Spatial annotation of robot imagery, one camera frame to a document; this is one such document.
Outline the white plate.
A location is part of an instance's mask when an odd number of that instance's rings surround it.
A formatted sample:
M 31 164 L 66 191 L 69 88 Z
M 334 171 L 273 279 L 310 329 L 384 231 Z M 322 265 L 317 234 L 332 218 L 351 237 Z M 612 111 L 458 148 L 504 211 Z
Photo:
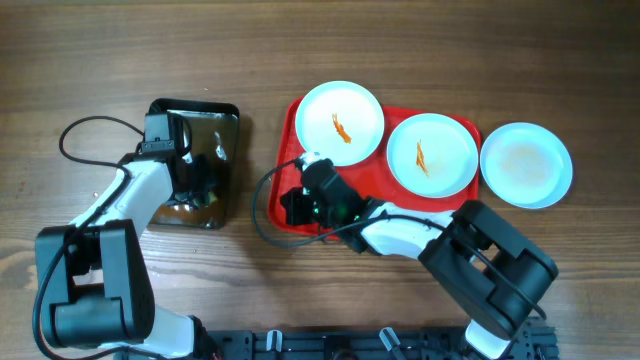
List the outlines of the white plate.
M 305 151 L 344 167 L 373 154 L 381 143 L 385 119 L 380 103 L 369 90 L 354 82 L 330 81 L 302 98 L 296 110 L 295 130 Z
M 486 137 L 479 166 L 496 196 L 524 209 L 558 203 L 568 194 L 574 175 L 571 155 L 560 138 L 527 122 L 503 125 Z
M 395 127 L 387 143 L 386 160 L 393 177 L 409 192 L 445 198 L 471 183 L 478 169 L 478 148 L 458 121 L 423 113 Z

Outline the green sponge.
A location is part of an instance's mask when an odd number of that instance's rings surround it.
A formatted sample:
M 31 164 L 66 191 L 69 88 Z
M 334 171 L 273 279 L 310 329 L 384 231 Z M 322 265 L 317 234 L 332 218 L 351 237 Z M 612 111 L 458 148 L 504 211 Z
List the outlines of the green sponge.
M 217 200 L 218 198 L 216 194 L 213 191 L 208 191 L 198 196 L 197 203 L 199 207 L 208 207 L 214 204 Z

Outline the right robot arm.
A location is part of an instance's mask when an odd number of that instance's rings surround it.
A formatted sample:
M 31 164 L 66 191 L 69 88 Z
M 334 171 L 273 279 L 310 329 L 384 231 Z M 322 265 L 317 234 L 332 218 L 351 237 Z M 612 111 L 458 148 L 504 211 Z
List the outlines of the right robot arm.
M 469 315 L 465 342 L 486 359 L 506 354 L 557 278 L 554 261 L 478 200 L 423 212 L 362 197 L 333 162 L 314 154 L 291 160 L 301 184 L 281 196 L 287 224 L 318 224 L 353 251 L 420 262 Z

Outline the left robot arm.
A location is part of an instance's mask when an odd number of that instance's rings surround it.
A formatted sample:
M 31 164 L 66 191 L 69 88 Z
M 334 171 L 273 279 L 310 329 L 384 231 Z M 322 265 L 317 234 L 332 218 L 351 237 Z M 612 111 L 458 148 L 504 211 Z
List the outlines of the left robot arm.
M 155 303 L 139 239 L 164 205 L 195 206 L 192 129 L 184 117 L 149 114 L 136 150 L 114 164 L 102 196 L 70 224 L 35 240 L 38 291 L 32 312 L 40 352 L 91 350 L 155 359 L 218 359 L 221 349 L 194 316 Z

